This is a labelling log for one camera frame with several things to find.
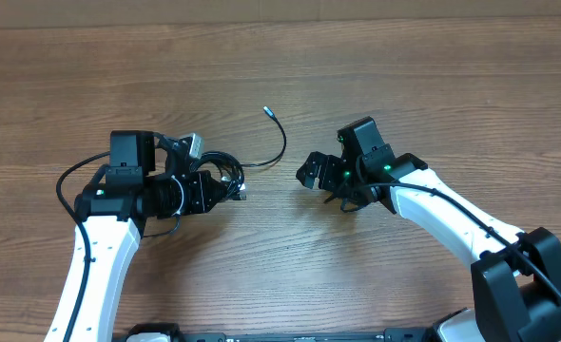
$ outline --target cable connector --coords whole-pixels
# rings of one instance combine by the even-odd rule
[[[263,107],[263,112],[272,119],[276,118],[274,116],[274,112],[270,108],[268,108],[267,106]]]

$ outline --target wooden table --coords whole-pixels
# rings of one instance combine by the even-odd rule
[[[117,333],[379,331],[472,307],[469,272],[423,229],[380,205],[344,215],[295,180],[367,115],[485,211],[561,239],[561,17],[0,30],[0,341],[41,341],[54,316],[73,243],[54,193],[65,169],[113,129],[197,131],[263,161],[281,148],[264,105],[284,158],[247,170],[248,201],[143,241]]]

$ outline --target black cable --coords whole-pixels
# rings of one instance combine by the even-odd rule
[[[180,216],[177,215],[177,223],[175,223],[175,227],[173,227],[173,229],[168,230],[168,231],[163,232],[163,233],[144,236],[144,238],[157,238],[157,237],[163,237],[163,236],[166,236],[166,235],[173,235],[173,234],[175,234],[175,232],[177,232],[177,230],[179,230],[179,223],[180,223]]]
[[[282,158],[282,155],[284,155],[284,150],[287,148],[287,136],[286,134],[284,134],[284,129],[282,128],[279,119],[277,119],[277,117],[274,115],[272,110],[270,110],[270,108],[268,108],[267,106],[263,108],[263,112],[268,116],[268,118],[272,119],[272,121],[275,122],[276,125],[279,127],[280,133],[282,133],[282,150],[280,151],[278,156],[274,157],[269,161],[241,164],[242,167],[259,167],[259,166],[265,166],[273,162],[277,162]]]
[[[344,180],[339,184],[338,188],[331,193],[331,195],[323,202],[325,204],[329,203],[332,200],[339,198],[339,191],[348,183],[350,177],[344,177]]]
[[[547,286],[547,288],[555,296],[557,296],[557,298],[561,302],[561,292],[559,291],[559,289],[557,289],[557,287],[555,287],[555,285],[553,285],[553,283],[547,278],[547,276],[542,271],[540,271],[538,269],[538,267],[536,267],[536,265],[534,265],[534,263],[527,256],[524,256],[524,254],[519,252],[519,250],[515,246],[513,246],[510,242],[508,242],[506,239],[504,239],[502,236],[500,236],[493,229],[493,227],[490,227],[490,226],[486,225],[481,219],[479,219],[475,214],[470,212],[467,208],[465,208],[457,200],[455,200],[452,197],[438,191],[437,189],[428,188],[426,186],[421,186],[421,185],[409,184],[409,183],[384,183],[384,182],[380,182],[380,183],[371,183],[371,184],[363,185],[363,186],[360,186],[360,188],[361,189],[362,188],[370,188],[371,189],[372,187],[379,187],[379,186],[387,186],[387,187],[397,186],[397,187],[404,187],[404,188],[409,188],[409,189],[420,190],[420,191],[424,191],[424,192],[427,192],[429,194],[432,194],[434,196],[438,196],[438,197],[448,201],[456,209],[461,211],[469,219],[471,219],[473,222],[475,222],[479,226],[479,228],[483,229],[486,233],[490,234],[491,237],[495,238],[498,242],[505,245],[505,247],[507,247],[507,249],[512,254],[514,254],[516,257],[518,257],[522,262],[524,262],[532,270],[534,275],[538,279],[540,279],[545,284],[545,286]]]
[[[71,166],[67,171],[65,171],[63,173],[63,175],[61,175],[61,177],[59,177],[59,180],[56,182],[56,196],[57,196],[57,198],[59,198],[59,201],[61,202],[61,204],[63,205],[65,210],[68,211],[68,214],[71,216],[71,218],[78,225],[78,229],[80,230],[80,234],[82,235],[82,240],[84,241],[84,254],[85,254],[85,256],[84,256],[84,272],[82,273],[82,281],[80,283],[80,290],[78,291],[78,295],[76,296],[76,299],[75,299],[75,305],[73,306],[73,312],[71,312],[71,318],[69,319],[68,328],[65,331],[65,336],[63,337],[63,342],[68,342],[71,338],[71,333],[73,332],[73,327],[75,326],[75,321],[78,318],[78,313],[80,312],[80,307],[82,306],[82,299],[84,298],[84,292],[86,291],[86,288],[87,288],[88,272],[90,271],[90,241],[88,240],[88,234],[87,234],[86,228],[84,228],[84,224],[82,224],[82,221],[80,220],[80,218],[78,218],[76,213],[73,211],[71,206],[69,206],[68,202],[63,197],[63,192],[62,192],[61,187],[63,185],[63,181],[65,180],[65,178],[67,176],[69,176],[69,174],[71,172],[73,172],[73,171],[77,170],[78,168],[88,164],[89,162],[96,161],[96,160],[101,159],[102,157],[105,157],[105,156],[108,156],[108,155],[109,155],[109,152],[107,151],[107,152],[98,154],[96,156],[92,156],[92,157],[90,157],[86,160],[78,162],[77,164]]]
[[[220,151],[204,152],[199,160],[194,161],[189,166],[190,172],[196,172],[206,163],[212,163],[220,172],[224,170],[228,174],[230,181],[227,184],[225,200],[232,198],[241,191],[241,186],[244,183],[244,171],[236,158]]]

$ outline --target white cable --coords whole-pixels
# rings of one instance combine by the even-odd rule
[[[170,177],[171,179],[173,179],[174,181],[177,182],[177,184],[179,184],[179,188],[182,189],[182,204],[179,206],[179,209],[177,209],[177,211],[175,212],[174,215],[181,215],[182,214],[182,209],[184,209],[184,202],[185,202],[185,191],[184,191],[184,186],[181,184],[181,182],[175,178],[175,175]]]

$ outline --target white arm link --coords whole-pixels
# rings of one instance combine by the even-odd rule
[[[483,222],[492,226],[500,236],[510,243],[518,240],[521,229],[491,217],[450,189],[431,169],[416,170],[400,180],[402,183],[435,188],[471,211]],[[391,187],[391,200],[402,217],[426,229],[433,237],[450,250],[469,270],[485,251],[498,252],[505,248],[493,237],[487,236],[470,218],[448,201],[420,190]]]
[[[130,260],[141,239],[132,219],[115,216],[90,217],[84,222],[90,239],[88,283],[70,341],[109,342],[118,311],[120,293]],[[75,248],[68,278],[45,342],[63,341],[84,271],[84,241],[75,228]]]

